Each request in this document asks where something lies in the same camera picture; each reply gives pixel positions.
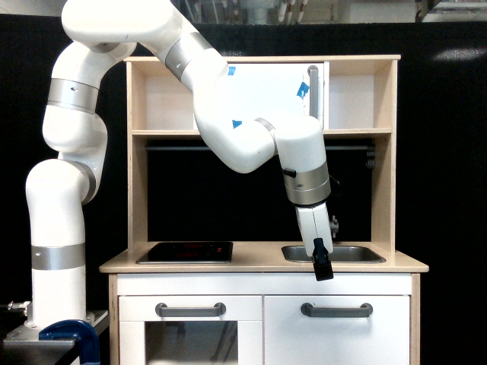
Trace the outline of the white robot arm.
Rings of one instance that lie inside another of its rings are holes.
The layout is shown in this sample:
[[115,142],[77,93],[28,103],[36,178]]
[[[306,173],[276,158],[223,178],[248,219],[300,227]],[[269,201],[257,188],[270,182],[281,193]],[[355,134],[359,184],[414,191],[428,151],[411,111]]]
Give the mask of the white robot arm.
[[83,206],[100,186],[107,128],[96,113],[104,75],[137,45],[151,51],[193,95],[203,141],[229,168],[249,173],[278,156],[318,280],[332,277],[326,200],[330,193],[323,130],[314,116],[271,110],[235,122],[216,97],[224,58],[169,1],[69,1],[62,26],[71,39],[53,67],[43,138],[57,152],[29,172],[32,309],[38,329],[83,320],[86,310]]

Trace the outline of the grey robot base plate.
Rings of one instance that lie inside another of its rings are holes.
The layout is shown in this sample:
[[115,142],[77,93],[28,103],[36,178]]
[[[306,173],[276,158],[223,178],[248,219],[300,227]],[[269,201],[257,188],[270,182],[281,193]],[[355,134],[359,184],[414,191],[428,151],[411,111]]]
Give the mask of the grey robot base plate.
[[[25,322],[9,332],[3,344],[5,346],[56,346],[72,348],[78,339],[72,332],[77,328],[80,320],[64,320],[45,328]],[[108,329],[110,315],[107,310],[88,312],[86,322],[98,335]]]

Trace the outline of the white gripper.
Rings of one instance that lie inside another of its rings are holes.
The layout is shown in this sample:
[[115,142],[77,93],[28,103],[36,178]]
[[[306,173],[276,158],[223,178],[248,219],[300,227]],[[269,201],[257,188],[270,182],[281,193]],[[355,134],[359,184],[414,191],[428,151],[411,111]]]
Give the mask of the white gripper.
[[312,258],[316,280],[333,279],[333,268],[329,260],[333,240],[326,203],[296,207],[295,210],[305,251]]

